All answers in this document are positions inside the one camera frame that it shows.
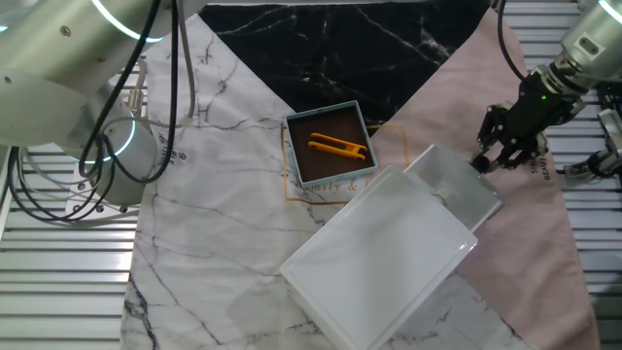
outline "marble pattern fabric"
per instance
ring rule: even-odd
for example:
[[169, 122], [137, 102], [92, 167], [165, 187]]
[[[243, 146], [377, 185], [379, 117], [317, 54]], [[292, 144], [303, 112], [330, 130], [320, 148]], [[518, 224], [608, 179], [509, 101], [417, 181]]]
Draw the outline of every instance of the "marble pattern fabric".
[[297, 112], [358, 100], [388, 121], [470, 36], [481, 0], [207, 6], [203, 20]]
[[[342, 208], [327, 202], [352, 198], [366, 179], [301, 189], [282, 138], [294, 110], [199, 17], [188, 30], [198, 109], [145, 193], [121, 348], [333, 349], [288, 295], [279, 267]], [[153, 120], [168, 119], [170, 52], [167, 38], [148, 54]], [[180, 113], [190, 100], [185, 83], [181, 74]], [[164, 130], [154, 131], [165, 142]], [[534, 347], [454, 274], [383, 346], [397, 349]]]

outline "blue box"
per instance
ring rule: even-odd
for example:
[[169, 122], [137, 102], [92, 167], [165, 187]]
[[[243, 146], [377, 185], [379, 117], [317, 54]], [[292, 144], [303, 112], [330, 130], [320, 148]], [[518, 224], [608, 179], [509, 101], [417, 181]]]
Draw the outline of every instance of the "blue box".
[[[304, 189], [370, 174], [378, 169], [357, 101], [294, 114], [285, 118], [285, 124]], [[307, 144], [313, 132], [366, 146], [365, 161], [310, 150]]]

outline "black cable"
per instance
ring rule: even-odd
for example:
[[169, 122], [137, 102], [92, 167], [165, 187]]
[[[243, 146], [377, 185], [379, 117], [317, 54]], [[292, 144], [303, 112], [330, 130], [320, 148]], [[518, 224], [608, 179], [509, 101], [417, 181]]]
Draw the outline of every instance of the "black cable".
[[111, 92], [110, 97], [108, 98], [108, 100], [106, 101], [106, 104], [101, 110], [101, 113], [99, 114], [99, 117], [97, 118], [97, 121], [95, 122], [95, 127], [93, 128], [93, 131], [88, 137], [88, 141], [85, 144], [85, 149], [82, 153], [82, 156], [80, 157], [80, 162], [78, 164], [78, 171], [80, 172], [80, 175], [82, 177], [85, 177], [85, 178], [91, 177], [95, 173], [95, 171], [97, 171], [97, 167], [101, 166], [101, 162], [97, 162], [96, 160], [95, 165], [89, 171], [86, 171], [86, 158], [88, 157], [88, 154], [90, 153], [90, 149], [92, 148], [93, 143], [95, 142], [95, 139], [99, 135], [102, 125], [104, 124], [104, 122], [106, 121], [106, 118], [108, 117], [108, 114], [112, 110], [115, 104], [115, 101], [117, 101], [117, 98], [121, 94], [121, 90], [125, 86], [125, 83], [127, 82], [127, 79], [129, 78], [129, 75], [131, 74], [132, 70], [134, 69], [136, 62], [140, 58], [140, 54], [145, 48], [145, 44], [147, 43], [147, 38], [149, 38], [149, 33], [151, 32], [152, 27], [154, 26], [154, 22], [156, 21], [157, 10], [159, 9], [160, 2], [161, 0], [154, 0], [152, 2], [152, 6], [149, 9], [149, 14], [147, 15], [147, 21], [145, 22], [143, 31], [140, 34], [138, 43], [136, 44], [136, 47], [134, 48], [132, 55], [127, 61], [127, 64], [125, 65], [125, 69], [123, 70], [123, 73], [121, 74], [121, 77], [119, 78], [119, 81], [115, 85], [115, 88], [113, 88], [113, 91]]
[[[9, 164], [8, 164], [8, 176], [7, 176], [7, 182], [9, 183], [9, 191], [11, 192], [11, 195], [13, 196], [14, 201], [16, 202], [17, 206], [19, 207], [19, 209], [21, 209], [24, 213], [26, 213], [28, 216], [42, 221], [42, 222], [54, 222], [54, 221], [61, 221], [64, 223], [75, 223], [78, 222], [79, 220], [84, 219], [85, 217], [87, 217], [88, 215], [90, 215], [93, 211], [95, 211], [102, 203], [102, 201], [104, 200], [104, 198], [106, 197], [106, 195], [108, 195], [108, 192], [110, 191], [110, 188], [113, 185], [113, 181], [115, 179], [115, 165], [112, 164], [111, 167], [111, 172], [110, 172], [110, 181], [108, 182], [108, 186], [106, 187], [106, 190], [104, 190], [104, 193], [102, 193], [102, 195], [99, 197], [99, 199], [97, 200], [97, 202], [95, 202], [95, 204], [93, 205], [93, 207], [91, 209], [89, 209], [84, 215], [78, 217], [78, 218], [73, 218], [73, 219], [69, 219], [71, 216], [76, 215], [78, 212], [80, 212], [82, 209], [84, 209], [86, 207], [87, 204], [90, 203], [90, 200], [86, 201], [85, 204], [83, 204], [81, 206], [80, 209], [74, 210], [73, 213], [65, 216], [65, 217], [58, 217], [55, 216], [54, 214], [50, 213], [50, 211], [48, 210], [42, 210], [44, 211], [46, 214], [50, 215], [50, 218], [44, 218], [41, 216], [38, 216], [37, 214], [35, 214], [30, 208], [27, 208], [23, 202], [21, 201], [21, 199], [19, 198], [19, 196], [17, 196], [17, 190], [15, 187], [15, 183], [13, 181], [13, 173], [14, 173], [14, 169], [15, 169], [15, 165], [17, 164], [17, 157], [18, 157], [18, 153], [19, 153], [19, 148], [17, 147], [13, 147], [11, 149], [11, 153], [9, 155]], [[22, 190], [24, 191], [24, 193], [27, 193], [27, 196], [29, 197], [29, 199], [33, 202], [33, 204], [35, 204], [35, 206], [38, 207], [38, 203], [36, 202], [36, 200], [33, 200], [34, 198], [31, 198], [31, 196], [29, 196], [27, 187], [25, 187], [20, 179], [20, 183], [22, 184]], [[95, 189], [92, 190], [91, 192], [91, 196], [89, 198], [92, 198], [92, 195], [95, 193]]]
[[168, 126], [168, 140], [166, 142], [166, 153], [164, 155], [164, 161], [161, 167], [157, 170], [154, 176], [145, 179], [139, 179], [132, 175], [127, 169], [123, 166], [115, 152], [113, 151], [113, 146], [110, 142], [108, 136], [104, 135], [104, 143], [106, 144], [106, 148], [108, 149], [108, 153], [110, 157], [113, 159], [113, 162], [119, 167], [119, 170], [125, 174], [130, 180], [137, 182], [139, 184], [150, 184], [157, 179], [159, 179], [166, 168], [168, 167], [169, 162], [173, 156], [173, 144], [175, 143], [175, 124], [177, 124], [177, 89], [178, 89], [178, 80], [179, 80], [179, 14], [177, 10], [177, 1], [172, 1], [172, 11], [173, 11], [173, 21], [172, 21], [172, 33], [171, 33], [171, 108], [170, 108], [170, 119]]
[[514, 61], [512, 60], [512, 57], [509, 55], [507, 47], [505, 46], [505, 40], [503, 39], [503, 11], [505, 11], [506, 2], [507, 0], [500, 1], [499, 15], [497, 17], [497, 35], [499, 36], [499, 46], [501, 47], [501, 53], [503, 53], [503, 57], [505, 58], [507, 65], [509, 65], [509, 68], [512, 70], [512, 72], [514, 72], [516, 77], [521, 80], [521, 82], [525, 82], [525, 77], [523, 76], [521, 71], [518, 70], [516, 64], [514, 64]]
[[[17, 159], [16, 159], [16, 163], [19, 164], [18, 158], [19, 158], [19, 154], [18, 154], [19, 150], [17, 149]], [[103, 167], [99, 167], [98, 171], [97, 171], [97, 178], [96, 178], [96, 182], [99, 182], [99, 180], [101, 179], [101, 175], [102, 175], [102, 168]], [[47, 214], [50, 218], [46, 219], [46, 221], [70, 221], [71, 217], [75, 216], [76, 214], [78, 214], [81, 210], [85, 209], [87, 205], [89, 205], [93, 199], [93, 197], [95, 196], [95, 189], [93, 189], [90, 192], [90, 195], [86, 198], [86, 201], [78, 208], [75, 209], [72, 213], [63, 216], [63, 217], [58, 217], [55, 214], [53, 214], [52, 212], [50, 212], [49, 210], [47, 210], [46, 208], [44, 208], [41, 204], [39, 204], [39, 202], [37, 202], [37, 200], [30, 194], [30, 190], [28, 189], [28, 187], [26, 186], [26, 184], [24, 184], [22, 178], [21, 178], [21, 173], [22, 173], [22, 169], [19, 167], [17, 169], [17, 173], [19, 176], [17, 176], [17, 178], [19, 179], [19, 184], [21, 185], [21, 188], [24, 192], [24, 194], [26, 194], [26, 196], [28, 197], [28, 200], [30, 200], [30, 202], [32, 204], [34, 204], [35, 207], [37, 207], [37, 209], [41, 210], [42, 212], [44, 212], [45, 214]]]

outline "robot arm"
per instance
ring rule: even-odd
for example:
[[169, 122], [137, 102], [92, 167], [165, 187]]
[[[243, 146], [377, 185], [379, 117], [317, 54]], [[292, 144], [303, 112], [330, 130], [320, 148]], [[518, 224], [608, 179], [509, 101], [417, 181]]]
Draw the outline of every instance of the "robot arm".
[[[545, 154], [542, 131], [567, 123], [584, 107], [581, 96], [622, 74], [622, 2], [600, 0], [562, 38], [563, 51], [520, 85], [513, 105], [488, 107], [477, 135], [481, 152], [471, 165], [482, 173], [514, 169]], [[487, 155], [501, 145], [494, 158]]]

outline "box lid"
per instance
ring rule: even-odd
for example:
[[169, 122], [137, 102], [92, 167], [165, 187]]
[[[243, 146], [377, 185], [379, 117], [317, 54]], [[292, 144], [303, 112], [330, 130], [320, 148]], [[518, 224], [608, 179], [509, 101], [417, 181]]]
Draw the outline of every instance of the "box lid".
[[477, 239], [422, 184], [385, 169], [281, 267], [323, 331], [378, 349]]

